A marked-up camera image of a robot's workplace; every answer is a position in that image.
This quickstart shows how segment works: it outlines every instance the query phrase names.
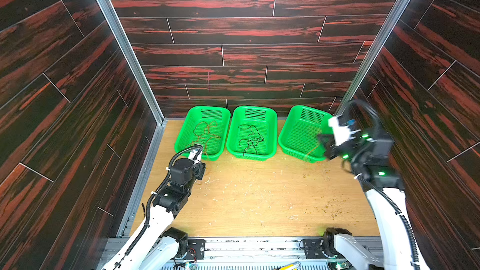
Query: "basket ventilation holes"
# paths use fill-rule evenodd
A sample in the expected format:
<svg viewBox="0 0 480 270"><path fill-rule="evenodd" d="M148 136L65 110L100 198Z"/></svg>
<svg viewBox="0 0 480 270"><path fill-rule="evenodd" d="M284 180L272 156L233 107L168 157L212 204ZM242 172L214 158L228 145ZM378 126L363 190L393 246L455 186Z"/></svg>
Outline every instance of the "basket ventilation holes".
<svg viewBox="0 0 480 270"><path fill-rule="evenodd" d="M217 119L222 120L222 112L221 111L211 111L211 110L201 110L201 117L207 119Z"/></svg>
<svg viewBox="0 0 480 270"><path fill-rule="evenodd" d="M307 120L312 123L321 123L324 116L315 111L303 110L300 119Z"/></svg>
<svg viewBox="0 0 480 270"><path fill-rule="evenodd" d="M265 115L266 114L267 113L265 111L250 110L250 109L245 110L245 118L246 119L265 120Z"/></svg>

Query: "green plastic basket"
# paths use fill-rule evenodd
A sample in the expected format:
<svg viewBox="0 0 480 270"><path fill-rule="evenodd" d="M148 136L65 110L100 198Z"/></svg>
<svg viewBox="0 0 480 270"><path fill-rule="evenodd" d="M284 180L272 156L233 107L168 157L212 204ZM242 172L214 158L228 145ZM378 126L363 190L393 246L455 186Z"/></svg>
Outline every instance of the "green plastic basket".
<svg viewBox="0 0 480 270"><path fill-rule="evenodd" d="M265 161L277 152L277 124L272 109L239 106L233 111L226 149L239 159Z"/></svg>
<svg viewBox="0 0 480 270"><path fill-rule="evenodd" d="M278 144L285 154L309 163L323 161L325 148L319 143L318 134L333 134L328 119L333 117L325 111L296 105L291 108L285 121Z"/></svg>
<svg viewBox="0 0 480 270"><path fill-rule="evenodd" d="M187 114L175 142L179 152L194 144L203 145L202 160L216 161L223 152L230 122L230 111L223 107L195 106Z"/></svg>

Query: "table surface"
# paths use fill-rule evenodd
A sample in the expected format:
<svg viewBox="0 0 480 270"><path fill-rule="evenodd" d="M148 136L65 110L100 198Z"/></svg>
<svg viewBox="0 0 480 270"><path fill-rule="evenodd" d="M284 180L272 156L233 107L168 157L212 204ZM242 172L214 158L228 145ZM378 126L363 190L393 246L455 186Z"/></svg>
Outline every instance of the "table surface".
<svg viewBox="0 0 480 270"><path fill-rule="evenodd" d="M278 133L284 123L278 121ZM144 204L165 178L182 125L182 120L166 124ZM319 236L327 227L345 228L354 236L379 236L360 184L342 170L340 158L310 164L278 146L266 161L237 159L225 148L218 160L205 163L203 179L195 182L172 223L190 237ZM143 218L140 206L133 227Z"/></svg>

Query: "robotic arm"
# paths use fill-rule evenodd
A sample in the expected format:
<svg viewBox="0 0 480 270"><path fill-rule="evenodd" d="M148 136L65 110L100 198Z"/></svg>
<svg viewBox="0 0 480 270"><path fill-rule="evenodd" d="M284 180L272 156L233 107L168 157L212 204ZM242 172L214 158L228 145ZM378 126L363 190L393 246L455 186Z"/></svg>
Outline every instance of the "robotic arm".
<svg viewBox="0 0 480 270"><path fill-rule="evenodd" d="M148 198L145 219L122 249L105 264L104 270L157 270L167 261L186 255L187 233L175 228L165 230L187 203L195 179L201 180L204 176L202 150L201 145L194 145L173 156L165 179ZM177 159L188 152L188 159Z"/></svg>
<svg viewBox="0 0 480 270"><path fill-rule="evenodd" d="M329 119L333 135L318 137L326 157L340 156L349 161L351 173L361 183L380 230L383 263L355 242L349 231L338 228L328 228L324 233L324 255L331 258L342 254L357 270L427 270L410 225L403 182L388 161L393 139L381 128L377 112L369 104L361 100L348 104L364 108L373 128L364 132L357 129L347 108L344 114Z"/></svg>

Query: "wall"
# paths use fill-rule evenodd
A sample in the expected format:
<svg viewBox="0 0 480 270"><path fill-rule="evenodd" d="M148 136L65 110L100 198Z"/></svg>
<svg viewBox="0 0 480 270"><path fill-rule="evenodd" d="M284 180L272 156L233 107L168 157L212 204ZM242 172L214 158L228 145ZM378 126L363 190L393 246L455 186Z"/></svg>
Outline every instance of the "wall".
<svg viewBox="0 0 480 270"><path fill-rule="evenodd" d="M156 123L95 0L1 0L0 268L90 269Z"/></svg>
<svg viewBox="0 0 480 270"><path fill-rule="evenodd" d="M356 94L395 140L391 162L432 269L480 268L479 3L412 0Z"/></svg>
<svg viewBox="0 0 480 270"><path fill-rule="evenodd" d="M395 0L112 0L167 117L333 113Z"/></svg>

